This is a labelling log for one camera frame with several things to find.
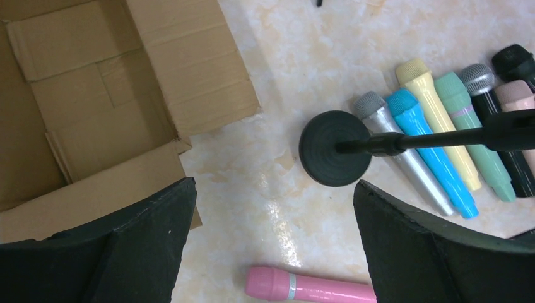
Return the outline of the teal blue microphone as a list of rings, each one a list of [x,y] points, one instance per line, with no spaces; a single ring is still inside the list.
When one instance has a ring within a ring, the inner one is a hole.
[[[407,89],[400,89],[385,99],[399,128],[408,136],[432,134],[417,98]],[[418,148],[416,150],[439,184],[447,193],[452,206],[465,219],[479,215],[474,199],[454,168],[444,149]]]

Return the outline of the cream yellow microphone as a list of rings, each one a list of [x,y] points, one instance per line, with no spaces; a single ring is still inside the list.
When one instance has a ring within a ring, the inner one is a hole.
[[[440,97],[434,86],[432,72],[423,62],[416,58],[400,64],[395,74],[401,88],[409,90],[420,102],[427,123],[434,133],[455,131]],[[467,149],[463,146],[445,147],[456,171],[470,191],[482,188],[479,174]]]

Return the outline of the mint green microphone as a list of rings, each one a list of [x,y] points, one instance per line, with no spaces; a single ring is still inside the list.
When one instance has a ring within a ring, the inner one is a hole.
[[[434,87],[457,130],[482,126],[471,97],[458,75],[449,72],[436,78]],[[504,202],[514,201],[516,195],[511,184],[512,180],[498,153],[484,145],[467,145],[466,148],[482,178],[496,196]]]

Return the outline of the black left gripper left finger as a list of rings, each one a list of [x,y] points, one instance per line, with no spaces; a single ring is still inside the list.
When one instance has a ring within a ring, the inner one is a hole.
[[[170,302],[194,209],[183,178],[92,222],[1,245],[2,302]]]

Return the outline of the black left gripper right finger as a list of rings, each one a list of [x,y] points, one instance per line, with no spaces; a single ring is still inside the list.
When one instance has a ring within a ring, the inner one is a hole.
[[[534,244],[467,229],[364,180],[353,205],[379,302],[534,301]]]

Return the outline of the black round-base stand with clip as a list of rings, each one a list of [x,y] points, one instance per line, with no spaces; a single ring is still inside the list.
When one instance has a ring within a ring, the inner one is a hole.
[[[319,184],[347,186],[368,169],[372,157],[392,157],[416,148],[484,145],[496,152],[534,149],[534,110],[502,112],[480,128],[406,136],[397,132],[370,134],[353,114],[332,110],[304,127],[299,156],[306,173]]]

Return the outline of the silver grey microphone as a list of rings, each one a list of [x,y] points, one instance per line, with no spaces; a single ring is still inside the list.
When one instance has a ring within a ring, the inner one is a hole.
[[[386,101],[374,91],[364,93],[353,102],[353,113],[371,134],[402,133],[394,122]],[[391,162],[435,211],[442,216],[455,213],[448,195],[417,151],[409,150],[392,156]]]

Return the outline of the black microphone silver grille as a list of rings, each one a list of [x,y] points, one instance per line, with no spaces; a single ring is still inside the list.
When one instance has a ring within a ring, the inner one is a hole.
[[[494,91],[495,75],[490,67],[480,63],[472,64],[459,73],[459,78],[466,87],[482,124],[485,124],[491,115],[502,112]],[[500,151],[498,156],[512,179],[517,197],[533,197],[534,176],[522,152]]]

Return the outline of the brown cardboard box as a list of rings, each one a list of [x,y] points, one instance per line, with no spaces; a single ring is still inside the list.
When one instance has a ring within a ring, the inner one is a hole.
[[[1,242],[167,187],[190,136],[258,108],[217,1],[2,1]]]

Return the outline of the beige pink microphone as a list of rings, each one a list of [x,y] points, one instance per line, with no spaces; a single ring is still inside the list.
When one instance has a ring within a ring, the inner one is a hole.
[[[534,109],[534,94],[523,80],[515,80],[495,88],[500,107],[504,112]],[[534,130],[527,137],[534,144]],[[534,148],[523,150],[522,154],[534,176]]]

